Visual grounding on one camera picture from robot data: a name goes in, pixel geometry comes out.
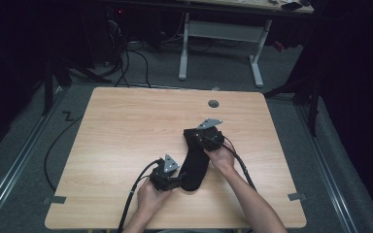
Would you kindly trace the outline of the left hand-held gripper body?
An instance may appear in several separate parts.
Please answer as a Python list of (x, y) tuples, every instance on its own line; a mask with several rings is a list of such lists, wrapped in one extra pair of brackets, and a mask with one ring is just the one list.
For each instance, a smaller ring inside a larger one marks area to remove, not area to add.
[(153, 168), (150, 174), (150, 182), (156, 190), (171, 190), (172, 183), (180, 183), (175, 181), (174, 174), (179, 169), (180, 165), (169, 155), (157, 160), (157, 166)]

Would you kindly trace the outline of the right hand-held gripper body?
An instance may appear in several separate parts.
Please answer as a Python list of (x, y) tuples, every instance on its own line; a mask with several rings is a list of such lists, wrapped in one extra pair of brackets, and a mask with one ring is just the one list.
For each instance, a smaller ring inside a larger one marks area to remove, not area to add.
[(224, 142), (224, 136), (217, 129), (222, 123), (221, 119), (206, 118), (196, 127), (196, 139), (198, 144), (205, 150), (218, 150)]

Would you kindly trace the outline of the black sock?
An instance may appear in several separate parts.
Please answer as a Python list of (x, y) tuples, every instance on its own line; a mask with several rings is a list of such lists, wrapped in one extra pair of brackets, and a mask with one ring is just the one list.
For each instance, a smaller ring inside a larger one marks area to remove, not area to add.
[(209, 165), (209, 157), (197, 140), (195, 129), (185, 129), (187, 153), (181, 174), (184, 174), (181, 188), (185, 191), (195, 191), (202, 184)]

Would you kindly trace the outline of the person's left hand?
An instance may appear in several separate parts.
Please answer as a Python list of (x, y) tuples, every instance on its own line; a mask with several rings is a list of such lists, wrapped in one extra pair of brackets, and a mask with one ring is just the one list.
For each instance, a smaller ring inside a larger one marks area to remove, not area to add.
[(138, 212), (143, 215), (153, 215), (171, 194), (171, 190), (156, 190), (150, 180), (146, 179), (137, 192)]

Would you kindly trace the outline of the person's right hand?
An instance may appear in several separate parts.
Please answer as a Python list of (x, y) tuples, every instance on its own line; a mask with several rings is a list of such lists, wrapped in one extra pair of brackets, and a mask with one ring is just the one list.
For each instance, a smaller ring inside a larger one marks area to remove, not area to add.
[(224, 143), (218, 150), (204, 152), (210, 158), (213, 166), (224, 176), (234, 170), (234, 156), (230, 144)]

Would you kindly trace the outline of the black metal stand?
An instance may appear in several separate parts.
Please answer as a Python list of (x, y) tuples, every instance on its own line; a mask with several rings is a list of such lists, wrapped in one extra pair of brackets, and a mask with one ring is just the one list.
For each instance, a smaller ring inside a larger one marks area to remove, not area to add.
[(313, 137), (317, 136), (316, 121), (320, 97), (321, 77), (319, 75), (308, 76), (296, 81), (288, 82), (275, 89), (264, 93), (265, 98), (271, 98), (280, 93), (293, 93), (292, 103), (295, 106), (309, 106), (307, 126)]
[(61, 87), (69, 87), (72, 84), (72, 80), (69, 75), (69, 69), (73, 68), (78, 72), (84, 74), (93, 81), (100, 83), (107, 83), (108, 80), (102, 78), (100, 75), (87, 70), (85, 67), (73, 62), (62, 56), (50, 55), (45, 63), (45, 102), (43, 115), (47, 116), (52, 108), (53, 98), (53, 80), (57, 80)]

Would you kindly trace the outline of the dark device on desk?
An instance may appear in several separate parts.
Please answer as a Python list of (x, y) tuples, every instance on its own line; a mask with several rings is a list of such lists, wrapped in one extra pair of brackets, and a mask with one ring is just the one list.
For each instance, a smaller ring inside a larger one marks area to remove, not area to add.
[(281, 6), (282, 10), (289, 11), (289, 12), (296, 11), (301, 8), (302, 8), (302, 5), (297, 2), (286, 3)]

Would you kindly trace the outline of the desk with white frame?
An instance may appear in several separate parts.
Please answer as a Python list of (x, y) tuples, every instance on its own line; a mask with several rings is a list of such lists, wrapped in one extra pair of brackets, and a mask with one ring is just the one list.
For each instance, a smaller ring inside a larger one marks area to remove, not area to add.
[[(281, 6), (286, 3), (297, 2), (302, 5), (296, 11), (284, 11)], [(238, 7), (240, 10), (261, 10), (269, 13), (290, 13), (297, 15), (311, 15), (314, 8), (301, 0), (186, 0), (186, 4), (191, 7), (192, 3), (209, 4), (210, 6), (230, 6)], [(207, 38), (220, 39), (226, 41), (246, 42), (256, 44), (254, 53), (249, 56), (249, 62), (253, 72), (254, 83), (257, 87), (263, 87), (263, 80), (258, 67), (265, 41), (269, 34), (272, 19), (267, 18), (261, 25), (233, 24), (227, 22), (212, 22), (206, 19), (191, 19), (189, 13), (185, 14), (183, 49), (180, 59), (179, 79), (187, 78), (188, 61), (188, 39)]]

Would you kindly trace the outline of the metal floor rail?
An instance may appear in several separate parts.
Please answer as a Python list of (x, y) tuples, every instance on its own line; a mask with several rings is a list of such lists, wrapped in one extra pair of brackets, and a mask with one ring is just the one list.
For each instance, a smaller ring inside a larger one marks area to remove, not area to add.
[(311, 133), (311, 130), (308, 125), (307, 114), (303, 107), (294, 107), (296, 113), (303, 125), (304, 130), (308, 136), (310, 144), (312, 145), (314, 155), (318, 161), (318, 168), (322, 175), (322, 180), (328, 193), (329, 199), (332, 203), (332, 206), (335, 210), (335, 213), (342, 225), (344, 233), (358, 233), (356, 225), (352, 219), (350, 211), (347, 207), (345, 198), (341, 193), (337, 182), (335, 181), (332, 172), (327, 164), (327, 161), (324, 157), (322, 147), (318, 139)]
[(52, 113), (67, 91), (68, 87), (57, 87), (52, 105), (43, 114), (45, 94), (41, 87), (27, 108), (11, 123), (8, 133), (0, 143), (0, 210), (32, 156)]

